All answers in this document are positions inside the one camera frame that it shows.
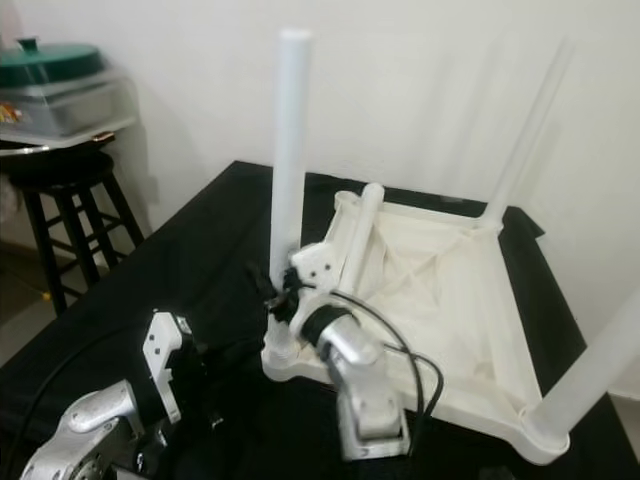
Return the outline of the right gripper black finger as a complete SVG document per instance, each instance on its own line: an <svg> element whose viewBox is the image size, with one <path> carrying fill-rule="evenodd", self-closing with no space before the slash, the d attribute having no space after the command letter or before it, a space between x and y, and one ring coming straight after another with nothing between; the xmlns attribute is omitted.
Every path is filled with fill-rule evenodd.
<svg viewBox="0 0 640 480"><path fill-rule="evenodd" d="M251 284L257 301L274 301L278 297L270 276L265 271L262 271L255 262L247 262L244 265L244 274L246 274L248 282Z"/></svg>

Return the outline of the white plastic children table top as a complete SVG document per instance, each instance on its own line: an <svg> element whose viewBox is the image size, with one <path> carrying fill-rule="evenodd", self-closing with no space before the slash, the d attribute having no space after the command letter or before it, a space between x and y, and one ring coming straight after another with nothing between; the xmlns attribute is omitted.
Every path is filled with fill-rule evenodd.
<svg viewBox="0 0 640 480"><path fill-rule="evenodd" d="M340 279L360 196L351 191L329 196L334 215L316 242L332 244ZM477 218L393 204L384 196L358 293L349 296L378 311L378 317L360 316L366 332L388 344L402 335L419 357L411 362L392 349L384 353L404 413L421 410L494 436L527 462L549 465L576 447L571 431L588 413L571 429L562 454L539 448L525 431L525 413L564 374L541 389L532 338L516 303L515 271L500 250L502 233L503 227L479 227ZM288 329L289 323L276 323L269 315L261 353L265 374L276 381L303 376L334 387L314 348Z"/></svg>

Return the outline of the black tablecloth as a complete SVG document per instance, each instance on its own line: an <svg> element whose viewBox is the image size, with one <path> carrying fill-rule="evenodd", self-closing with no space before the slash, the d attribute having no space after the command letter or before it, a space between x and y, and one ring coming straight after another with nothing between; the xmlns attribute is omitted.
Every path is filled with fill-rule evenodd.
<svg viewBox="0 0 640 480"><path fill-rule="evenodd" d="M152 233L105 279L46 326L1 369L3 466L17 480L32 451L52 435L61 412L84 394L122 379L147 384L143 403L159 404L140 344L155 308L186 317L201 342L233 344L218 392L225 422L165 453L174 480L356 480L340 457L335 396L308 379L275 383L259 351L266 311L244 265L268 261L270 166L233 163L177 215ZM584 352L573 320L536 239L543 229L508 207L500 250L515 271L515 296L531 335L532 362L548 390ZM429 422L410 480L640 480L640 463L611 398L600 399L571 431L576 447L548 466L524 461L508 444Z"/></svg>

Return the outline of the black stool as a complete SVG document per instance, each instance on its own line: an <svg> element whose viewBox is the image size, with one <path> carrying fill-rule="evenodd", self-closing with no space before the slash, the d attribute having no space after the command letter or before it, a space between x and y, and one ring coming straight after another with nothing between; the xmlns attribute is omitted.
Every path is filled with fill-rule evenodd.
<svg viewBox="0 0 640 480"><path fill-rule="evenodd" d="M26 206L44 269L47 301L58 316L83 296L63 283L65 274L78 270L87 287L92 287L102 276L97 257L109 268L124 259L125 253L113 243L114 230L124 230L134 247L145 241L116 179L115 161L105 152L91 152L68 166L19 174L12 183Z"/></svg>

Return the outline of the clear container with green lid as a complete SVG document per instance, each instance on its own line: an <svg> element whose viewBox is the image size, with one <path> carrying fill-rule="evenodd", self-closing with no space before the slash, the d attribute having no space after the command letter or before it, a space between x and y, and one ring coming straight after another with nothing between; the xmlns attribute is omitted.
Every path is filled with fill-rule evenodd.
<svg viewBox="0 0 640 480"><path fill-rule="evenodd" d="M0 136L59 145L136 123L124 76L91 44L18 38L0 51Z"/></svg>

